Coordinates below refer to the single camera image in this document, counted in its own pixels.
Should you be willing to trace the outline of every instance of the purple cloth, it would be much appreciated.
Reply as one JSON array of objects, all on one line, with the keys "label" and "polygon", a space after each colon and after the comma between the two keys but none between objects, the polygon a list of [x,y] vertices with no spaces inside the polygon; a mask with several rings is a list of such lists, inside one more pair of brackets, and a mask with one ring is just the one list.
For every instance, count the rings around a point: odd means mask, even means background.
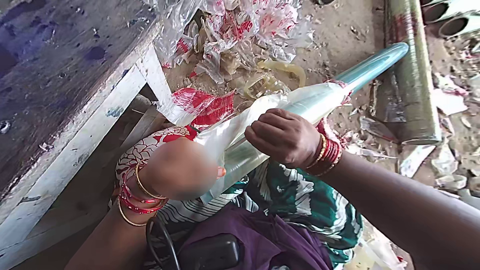
[{"label": "purple cloth", "polygon": [[182,249],[222,233],[236,236],[244,248],[241,263],[232,268],[235,270],[271,270],[283,265],[291,270],[333,269],[326,247],[313,233],[290,226],[277,215],[252,213],[234,205],[198,224]]}]

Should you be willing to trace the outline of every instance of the gold bangle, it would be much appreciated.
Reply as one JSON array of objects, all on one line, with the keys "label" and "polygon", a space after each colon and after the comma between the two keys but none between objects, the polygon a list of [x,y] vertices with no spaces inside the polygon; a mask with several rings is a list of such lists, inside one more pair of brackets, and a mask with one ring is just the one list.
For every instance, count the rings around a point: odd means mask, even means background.
[{"label": "gold bangle", "polygon": [[120,215],[121,215],[121,217],[123,217],[123,219],[124,219],[128,224],[130,224],[131,226],[135,226],[135,227],[142,227],[142,226],[147,225],[147,223],[145,223],[145,224],[137,224],[137,223],[131,222],[131,221],[127,218],[127,216],[125,216],[125,214],[123,213],[123,210],[121,209],[120,199],[117,200],[117,204],[118,204],[118,206],[119,206],[119,210],[120,210]]},{"label": "gold bangle", "polygon": [[320,150],[320,155],[318,155],[318,158],[317,160],[315,160],[312,165],[310,165],[309,167],[305,168],[306,170],[307,169],[310,169],[311,167],[315,166],[318,161],[323,157],[324,153],[325,153],[325,150],[327,148],[327,140],[325,138],[325,136],[323,134],[320,133],[320,138],[322,138],[322,150]]},{"label": "gold bangle", "polygon": [[164,197],[164,196],[155,196],[153,194],[151,194],[150,192],[148,192],[148,190],[145,189],[144,185],[142,185],[142,182],[140,182],[140,177],[138,177],[138,167],[140,166],[140,163],[142,163],[143,160],[141,160],[140,162],[137,163],[137,166],[135,166],[135,176],[137,177],[137,184],[138,186],[143,190],[143,192],[145,192],[147,195],[155,198],[155,199],[167,199],[167,197]]},{"label": "gold bangle", "polygon": [[326,171],[324,171],[323,173],[321,173],[319,175],[316,175],[316,176],[322,176],[324,174],[327,174],[330,170],[332,170],[333,167],[335,167],[338,164],[338,162],[340,161],[340,158],[342,157],[342,153],[343,153],[343,151],[342,151],[342,148],[340,147],[340,152],[338,153],[338,157],[335,159],[335,161],[332,163],[332,165],[328,169],[326,169]]}]

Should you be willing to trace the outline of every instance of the hand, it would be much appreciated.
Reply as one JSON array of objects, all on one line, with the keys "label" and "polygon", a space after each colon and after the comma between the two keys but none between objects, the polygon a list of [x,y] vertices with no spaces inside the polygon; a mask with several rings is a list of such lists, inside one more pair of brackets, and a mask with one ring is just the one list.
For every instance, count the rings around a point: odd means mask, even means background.
[{"label": "hand", "polygon": [[247,140],[259,151],[288,168],[306,168],[317,158],[320,134],[299,115],[270,109],[245,130]]}]

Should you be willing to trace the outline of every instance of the black cable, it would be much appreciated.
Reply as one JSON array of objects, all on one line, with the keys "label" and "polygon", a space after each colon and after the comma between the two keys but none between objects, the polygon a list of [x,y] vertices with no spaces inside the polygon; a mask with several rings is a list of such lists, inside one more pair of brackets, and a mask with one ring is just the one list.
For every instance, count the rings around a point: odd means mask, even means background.
[{"label": "black cable", "polygon": [[153,248],[152,236],[150,234],[153,224],[156,224],[160,227],[160,230],[162,231],[163,236],[165,237],[166,246],[168,247],[168,250],[170,251],[170,255],[172,256],[172,259],[173,259],[173,262],[174,262],[174,267],[175,267],[174,269],[175,270],[180,270],[180,264],[179,264],[179,261],[177,259],[177,254],[175,253],[175,247],[173,246],[172,239],[170,238],[170,235],[167,232],[167,228],[165,227],[165,224],[163,224],[163,222],[160,220],[160,218],[158,216],[151,217],[147,221],[147,226],[146,226],[146,230],[145,230],[145,236],[147,238],[147,246],[150,249],[150,252],[152,253],[153,258],[155,259],[156,263],[162,269],[165,269],[163,263],[160,261],[160,258],[158,257],[157,253],[155,252],[155,249]]}]

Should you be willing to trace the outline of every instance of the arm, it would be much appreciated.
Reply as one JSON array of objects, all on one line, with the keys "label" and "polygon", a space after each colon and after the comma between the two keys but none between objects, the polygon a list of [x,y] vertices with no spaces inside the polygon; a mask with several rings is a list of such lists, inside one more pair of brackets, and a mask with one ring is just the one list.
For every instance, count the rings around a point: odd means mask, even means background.
[{"label": "arm", "polygon": [[[135,181],[129,181],[133,194],[148,199]],[[144,208],[151,206],[138,204]],[[126,217],[137,224],[145,224],[155,214],[137,214],[122,206]],[[145,226],[129,225],[121,216],[118,201],[94,229],[80,249],[73,255],[66,270],[133,270],[139,269],[146,250]]]},{"label": "arm", "polygon": [[[248,127],[245,136],[287,167],[306,168],[319,152],[314,132],[300,116],[273,109]],[[308,172],[316,175],[321,169],[314,166]],[[480,211],[475,208],[346,152],[322,180],[421,263],[432,269],[477,265]]]}]

